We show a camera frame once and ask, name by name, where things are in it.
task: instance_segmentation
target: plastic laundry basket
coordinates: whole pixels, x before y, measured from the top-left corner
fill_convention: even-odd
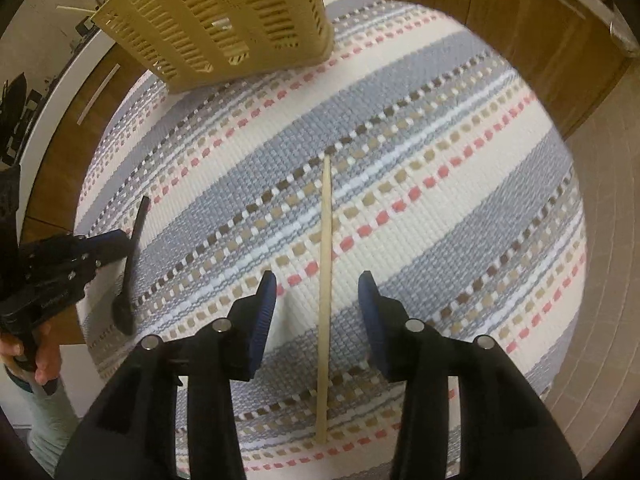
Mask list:
[[[171,92],[329,57],[322,0],[108,0],[93,20]]]

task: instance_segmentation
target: finger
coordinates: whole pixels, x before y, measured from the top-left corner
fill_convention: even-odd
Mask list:
[[[36,366],[44,374],[45,382],[58,377],[62,366],[60,346],[51,341],[46,341],[41,345],[36,354]]]
[[[38,327],[38,331],[40,332],[40,335],[43,337],[46,337],[49,335],[49,333],[51,332],[51,323],[49,321],[45,321],[43,324],[41,324]]]
[[[22,355],[23,351],[24,349],[19,339],[11,334],[0,335],[0,354],[18,356]]]
[[[44,384],[47,384],[49,381],[57,379],[60,376],[61,364],[62,361],[59,356],[52,356],[46,368],[38,368],[36,370],[36,382],[44,386]]]

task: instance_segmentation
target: wooden dowel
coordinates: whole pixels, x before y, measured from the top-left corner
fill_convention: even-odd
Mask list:
[[[87,14],[88,16],[93,16],[95,14],[95,10],[81,9],[80,7],[67,7],[66,5],[58,5],[56,8],[62,10],[72,10],[74,12],[82,12],[83,14]]]
[[[324,157],[320,214],[320,299],[318,304],[318,403],[316,405],[316,441],[326,444],[327,397],[329,389],[329,343],[331,335],[331,275],[333,213],[331,160]]]

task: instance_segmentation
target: striped rug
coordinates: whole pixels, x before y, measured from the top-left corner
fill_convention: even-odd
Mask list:
[[[195,333],[253,294],[265,269],[278,302],[262,368],[232,385],[249,478],[385,478],[402,384],[367,364],[356,284],[444,335],[491,334],[538,393],[553,380],[584,286],[582,201],[571,156],[519,74],[436,10],[325,0],[327,62],[169,95],[147,73],[111,120],[78,204],[76,232],[130,231],[152,207],[134,288],[137,332],[110,305],[122,264],[101,269],[79,316],[108,379],[142,338]],[[334,168],[329,442],[316,444],[322,159]],[[450,474],[460,454],[449,397]],[[186,391],[178,465],[188,471]]]

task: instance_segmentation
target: gray stripe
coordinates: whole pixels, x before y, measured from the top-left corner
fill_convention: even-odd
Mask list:
[[[294,168],[348,135],[351,128],[483,49],[484,44],[468,32],[455,34],[378,70],[296,119],[213,183],[142,251],[138,268],[150,272],[136,281],[136,287],[145,290],[156,279],[158,267],[182,259],[185,248],[194,248]],[[363,95],[369,98],[364,101]],[[446,112],[448,107],[441,108]],[[301,138],[304,143],[296,142]]]
[[[540,224],[540,227],[535,231],[534,235],[530,238],[530,240],[528,240],[528,243],[523,244],[523,246],[521,248],[521,251],[518,254],[518,257],[512,258],[512,260],[510,260],[506,265],[500,267],[500,269],[498,270],[498,273],[494,276],[494,278],[490,282],[487,283],[487,285],[485,287],[483,287],[479,292],[476,292],[475,294],[471,295],[470,299],[461,308],[456,310],[456,312],[454,313],[455,317],[460,318],[462,316],[466,316],[466,314],[468,314],[469,311],[475,309],[476,303],[478,301],[481,301],[481,299],[485,295],[491,294],[492,292],[496,291],[496,289],[498,287],[498,284],[502,281],[502,279],[505,276],[508,275],[510,270],[516,269],[520,265],[520,257],[521,257],[521,255],[523,255],[530,248],[532,243],[538,241],[538,239],[540,238],[540,236],[544,232],[544,229],[546,227],[548,227],[550,219],[554,215],[557,214],[559,207],[560,206],[558,204],[556,204],[556,206],[554,207],[554,209],[552,210],[550,215],[545,219],[545,221],[542,222],[542,224]],[[551,249],[551,247],[553,246],[553,244],[556,243],[558,238],[560,238],[562,236],[562,234],[564,234],[564,232],[567,229],[570,221],[574,218],[574,215],[575,214],[579,214],[580,211],[581,211],[580,203],[574,204],[574,206],[572,207],[571,211],[568,212],[569,218],[566,218],[565,221],[563,221],[560,224],[560,226],[558,227],[558,231],[556,233],[556,236],[552,240],[549,241],[549,244],[548,244],[546,250],[550,250]],[[573,237],[575,235],[575,232],[578,229],[579,229],[579,225],[574,228],[574,230],[571,233],[571,237]],[[567,240],[567,242],[562,247],[561,253],[569,245],[571,237],[569,238],[569,240]],[[542,263],[542,261],[544,260],[546,255],[547,255],[547,253],[545,251],[541,251],[537,256],[531,257],[530,263],[529,263],[529,272],[527,274],[521,274],[518,277],[517,280],[515,280],[514,282],[510,282],[509,285],[507,286],[506,290],[498,295],[498,299],[497,299],[497,301],[495,301],[494,305],[492,305],[491,309],[484,309],[482,312],[480,312],[478,314],[478,316],[471,323],[469,323],[469,325],[467,327],[465,327],[465,329],[461,332],[461,335],[459,335],[458,337],[464,338],[464,337],[466,337],[466,336],[463,336],[465,334],[467,334],[469,337],[472,337],[473,335],[475,335],[476,331],[482,325],[484,325],[485,321],[488,318],[490,318],[492,315],[495,315],[495,312],[503,312],[503,314],[502,314],[502,316],[499,317],[498,320],[496,320],[494,323],[492,323],[492,325],[490,325],[490,327],[486,331],[487,332],[491,332],[492,330],[495,330],[500,325],[502,325],[504,323],[504,321],[511,315],[511,311],[510,310],[505,309],[503,311],[502,308],[505,306],[506,302],[509,300],[511,294],[514,293],[514,291],[516,291],[518,288],[520,288],[526,282],[526,280],[529,278],[529,276],[533,272],[533,270],[535,270],[536,267],[540,263]],[[539,283],[540,280],[542,280],[543,278],[544,278],[544,273],[541,276],[538,277],[538,281],[536,283]],[[535,288],[535,286],[536,285],[532,285],[529,288],[529,291],[533,290]],[[440,327],[444,328],[445,325],[446,325],[446,323],[442,323],[441,322],[441,323],[438,324],[438,327],[439,328]]]
[[[360,473],[342,476],[338,480],[386,480],[391,474],[391,462],[381,464]]]
[[[577,204],[577,205],[574,207],[574,211],[573,211],[573,212],[574,212],[575,214],[574,214],[574,215],[572,215],[572,219],[573,219],[573,218],[575,218],[576,216],[580,216],[580,215],[582,214],[582,207],[581,207],[581,204]],[[565,224],[564,224],[564,225],[562,225],[562,227],[559,229],[559,234],[564,233],[564,231],[565,231],[565,230],[567,229],[567,227],[568,227],[568,224],[569,224],[569,220],[568,220],[567,222],[565,222]],[[560,249],[560,251],[559,251],[559,253],[558,253],[558,257],[559,257],[561,254],[564,254],[564,252],[569,248],[569,246],[571,245],[571,240],[572,240],[572,238],[575,236],[575,234],[576,234],[578,231],[580,231],[580,229],[581,229],[581,227],[580,227],[580,223],[578,222],[578,224],[575,226],[575,228],[574,228],[574,229],[572,229],[572,231],[571,231],[571,233],[570,233],[570,236],[569,236],[569,238],[568,238],[567,242],[566,242],[566,243],[562,246],[562,248]],[[532,269],[535,269],[536,265],[537,265],[538,263],[541,263],[541,262],[542,262],[542,260],[544,259],[544,257],[543,257],[543,256],[544,256],[543,254],[540,254],[540,255],[539,255],[538,260],[537,260],[536,262],[532,262],[532,266],[531,266],[531,267],[532,267]],[[556,261],[556,262],[554,262],[554,263],[552,263],[552,265],[551,265],[549,268],[552,268],[556,263],[557,263],[557,261]],[[537,286],[538,286],[538,285],[539,285],[539,284],[540,284],[540,283],[545,279],[545,272],[543,272],[543,273],[538,277],[538,280],[536,281],[536,283],[535,283],[535,284],[531,285],[531,288],[529,289],[529,291],[534,290],[534,289],[535,289],[535,288],[536,288],[536,287],[537,287]],[[507,294],[510,294],[510,293],[511,293],[512,291],[514,291],[516,288],[519,288],[519,286],[522,284],[522,282],[523,282],[523,280],[518,280],[516,283],[513,283],[513,284],[511,284],[511,285],[508,287],[507,291],[505,292],[505,295],[503,295],[503,296],[500,298],[500,301],[498,302],[498,309],[500,309],[500,307],[502,307],[502,306],[504,305],[504,303],[507,301],[507,298],[508,298]],[[481,325],[481,324],[482,324],[482,322],[483,322],[484,320],[486,320],[486,319],[489,317],[489,313],[482,313],[482,314],[483,314],[482,316],[479,316],[479,317],[478,317],[478,318],[479,318],[478,320],[475,320],[475,321],[477,321],[477,322],[474,322],[474,323],[472,324],[473,328],[477,328],[477,327],[479,327],[479,325]],[[498,320],[496,320],[494,323],[492,323],[491,325],[489,325],[489,328],[488,328],[487,332],[492,332],[493,330],[496,330],[500,325],[504,324],[505,320],[506,320],[509,316],[510,316],[510,313],[509,313],[509,312],[507,312],[507,311],[505,311],[505,312],[504,312],[504,314],[503,314],[503,316],[501,316]]]
[[[383,22],[385,21],[390,15],[395,15],[395,14],[402,14],[404,12],[407,12],[408,9],[410,8],[414,8],[416,6],[407,6],[405,4],[398,4],[397,2],[389,2],[388,4],[383,4],[381,6],[379,6],[378,8],[376,8],[376,12],[378,13],[377,16],[370,16],[370,19],[368,22],[364,22],[366,23],[367,27],[371,27],[373,26],[375,23],[377,22]],[[335,40],[341,40],[344,37],[350,36],[355,28],[361,27],[362,26],[363,21],[360,20],[359,23],[354,21],[354,18],[350,18],[349,20],[346,20],[345,22],[341,22],[339,24],[339,26],[337,25],[336,28],[340,29],[340,31],[336,31],[336,37]],[[228,108],[230,106],[231,103],[235,103],[238,101],[238,95],[232,94],[230,91],[233,89],[238,89],[240,86],[244,86],[247,89],[251,88],[252,86],[256,86],[256,88],[252,91],[252,93],[257,93],[259,90],[261,90],[263,87],[267,86],[268,84],[270,84],[271,82],[273,82],[276,79],[282,78],[285,74],[289,74],[289,77],[293,76],[294,74],[294,70],[290,70],[290,71],[283,71],[283,72],[275,72],[272,74],[269,74],[267,76],[255,76],[253,78],[246,78],[244,80],[238,80],[236,82],[231,83],[231,85],[227,85],[229,86],[229,90],[227,90],[225,93],[223,93],[222,95],[222,101],[218,100],[219,102],[217,103],[217,109],[215,112],[215,115],[213,115],[214,117],[219,117],[219,116],[223,116],[228,112]],[[175,104],[174,108],[181,108],[184,109],[185,107],[183,106],[182,103]],[[187,111],[183,110],[183,114],[186,114],[188,112],[190,112],[191,110],[189,108],[187,108]],[[206,112],[202,112],[202,117],[205,119],[210,119],[210,116],[206,115]],[[180,117],[180,114],[178,113],[178,121],[181,120],[182,117]],[[173,126],[175,123],[177,123],[178,121],[175,121],[173,123],[171,123],[171,121],[168,122],[168,124],[170,124],[171,126]],[[149,131],[149,133],[146,134],[146,136],[149,136],[153,130],[155,129],[155,126],[153,126],[151,128],[151,131]],[[167,165],[169,162],[172,162],[173,160],[175,160],[176,158],[178,158],[180,155],[172,155],[172,151],[175,148],[174,144],[180,144],[182,146],[185,146],[187,144],[190,144],[191,142],[194,141],[194,138],[197,135],[201,135],[202,133],[198,133],[199,129],[194,128],[191,131],[186,131],[185,128],[177,128],[176,131],[171,130],[169,135],[171,137],[178,137],[178,135],[174,135],[174,134],[178,134],[179,133],[179,137],[182,137],[181,139],[178,138],[176,139],[176,141],[171,142],[167,145],[165,145],[161,150],[159,150],[155,156],[154,159],[158,162],[162,162],[162,164]],[[151,142],[150,145],[151,146],[156,146],[158,144],[158,142]],[[122,183],[131,173],[131,171],[136,171],[135,170],[135,163],[142,160],[143,156],[145,155],[145,153],[140,154],[140,156],[138,158],[130,158],[129,156],[123,161],[123,163],[120,164],[120,166],[116,169],[114,175],[111,176],[110,180],[112,181],[116,181],[118,183]],[[136,196],[137,196],[137,200],[142,198],[142,196],[140,195],[140,193],[142,193],[142,190],[136,189]],[[121,194],[118,196],[118,202],[120,201],[124,201],[123,198],[126,194]],[[96,199],[97,203],[106,203],[105,200],[107,200],[107,197],[109,199],[113,199],[114,198],[114,194],[108,194],[108,191],[106,191],[104,188],[100,190],[100,193],[98,194],[98,198]],[[107,219],[110,219],[113,217],[114,214],[114,210],[110,210],[107,211],[107,215],[105,216],[105,218],[101,219],[106,221]],[[101,218],[102,215],[98,214],[101,212],[105,212],[105,208],[102,208],[100,210],[92,210],[90,209],[90,211],[87,212],[87,214],[84,216],[84,218],[82,219],[82,230],[80,229],[80,227],[78,228],[79,232],[88,232],[90,227],[88,227],[86,224],[87,222],[90,221],[90,219],[97,219],[97,218]],[[104,225],[104,221],[98,222],[97,225]]]
[[[527,373],[527,381],[529,381],[529,384],[531,384],[537,394],[541,395],[560,371],[560,367],[569,348],[569,343],[574,336],[579,313],[580,310],[578,309],[574,318],[570,321],[564,332],[562,332],[562,335],[545,355],[542,356],[540,361]]]
[[[357,9],[370,6],[380,0],[335,0],[324,6],[326,10],[326,16],[329,20],[334,20],[340,16],[344,16],[349,12],[353,12]]]

